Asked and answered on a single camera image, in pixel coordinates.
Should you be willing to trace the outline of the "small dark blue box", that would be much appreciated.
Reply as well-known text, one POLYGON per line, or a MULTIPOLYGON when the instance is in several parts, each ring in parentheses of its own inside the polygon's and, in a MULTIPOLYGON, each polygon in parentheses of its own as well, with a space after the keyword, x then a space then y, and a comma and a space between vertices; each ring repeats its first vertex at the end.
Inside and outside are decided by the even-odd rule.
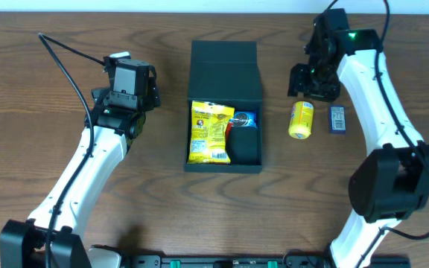
POLYGON ((346 110, 341 105, 331 105, 329 107, 329 131, 333 134, 346 133, 346 110))

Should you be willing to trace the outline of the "yellow cylindrical container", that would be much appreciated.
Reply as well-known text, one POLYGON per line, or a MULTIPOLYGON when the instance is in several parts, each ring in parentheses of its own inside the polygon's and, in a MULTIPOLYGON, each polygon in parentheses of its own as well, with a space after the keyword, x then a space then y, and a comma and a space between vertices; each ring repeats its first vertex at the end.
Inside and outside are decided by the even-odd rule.
POLYGON ((307 139, 311 135, 314 106, 307 101, 297 101, 291 110, 288 133, 297 139, 307 139))

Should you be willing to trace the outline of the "blue Oreo cookie pack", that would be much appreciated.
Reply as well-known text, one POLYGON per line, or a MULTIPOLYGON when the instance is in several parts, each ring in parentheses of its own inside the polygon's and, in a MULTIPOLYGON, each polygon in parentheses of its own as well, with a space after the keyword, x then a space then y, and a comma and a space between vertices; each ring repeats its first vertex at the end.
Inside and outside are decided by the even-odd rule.
POLYGON ((257 115, 255 112, 237 111, 230 122, 234 127, 257 127, 257 115))

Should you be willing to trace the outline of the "dark green box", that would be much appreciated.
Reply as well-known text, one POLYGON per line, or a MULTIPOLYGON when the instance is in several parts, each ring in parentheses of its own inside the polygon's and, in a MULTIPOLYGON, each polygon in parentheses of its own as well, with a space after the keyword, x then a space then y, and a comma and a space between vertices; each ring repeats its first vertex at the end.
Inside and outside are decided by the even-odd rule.
POLYGON ((263 87, 254 41, 205 41, 191 43, 188 83, 188 127, 191 104, 207 101, 254 112, 255 127, 233 127, 226 143, 228 165, 184 164, 185 172, 260 173, 263 153, 263 87))

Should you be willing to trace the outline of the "yellow snack packet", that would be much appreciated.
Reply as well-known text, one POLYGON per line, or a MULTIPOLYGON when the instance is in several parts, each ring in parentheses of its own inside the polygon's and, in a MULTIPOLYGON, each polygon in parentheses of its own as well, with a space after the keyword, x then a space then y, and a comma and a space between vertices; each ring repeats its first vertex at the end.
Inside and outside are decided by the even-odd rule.
POLYGON ((212 102, 191 102, 188 164, 231 163, 226 151, 226 129, 235 109, 212 102))

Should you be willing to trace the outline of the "red Hacks candy bag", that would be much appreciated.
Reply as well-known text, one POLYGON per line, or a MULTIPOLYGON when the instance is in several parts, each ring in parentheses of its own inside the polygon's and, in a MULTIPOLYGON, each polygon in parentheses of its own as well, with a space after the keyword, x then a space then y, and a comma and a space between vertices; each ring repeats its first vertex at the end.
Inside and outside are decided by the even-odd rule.
POLYGON ((233 126, 233 122, 230 120, 229 123, 226 125, 226 131, 225 131, 226 141, 228 141, 229 133, 230 133, 232 126, 233 126))

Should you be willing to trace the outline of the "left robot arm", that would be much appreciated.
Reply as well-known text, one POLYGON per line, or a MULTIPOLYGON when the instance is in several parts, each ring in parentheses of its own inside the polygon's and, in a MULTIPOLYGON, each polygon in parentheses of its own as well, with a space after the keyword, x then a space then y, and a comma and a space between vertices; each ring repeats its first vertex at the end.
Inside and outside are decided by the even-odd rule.
POLYGON ((109 86, 92 90, 95 105, 71 161, 26 221, 8 220, 3 227, 2 267, 130 267, 131 258, 121 250, 86 249, 83 236, 108 178, 160 99, 151 64, 127 51, 105 57, 104 63, 109 86))

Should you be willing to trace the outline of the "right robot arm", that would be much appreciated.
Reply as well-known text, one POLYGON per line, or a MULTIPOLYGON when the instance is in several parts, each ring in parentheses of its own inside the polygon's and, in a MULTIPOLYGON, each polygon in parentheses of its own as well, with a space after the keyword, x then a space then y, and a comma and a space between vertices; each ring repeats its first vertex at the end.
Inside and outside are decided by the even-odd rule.
POLYGON ((351 29, 345 10, 330 7, 314 19, 304 50, 309 60, 291 69, 288 94, 332 102, 345 89, 366 144, 366 158, 349 180, 352 212, 325 261, 330 267, 368 267, 385 236, 428 201, 429 144, 396 94, 383 34, 351 29))

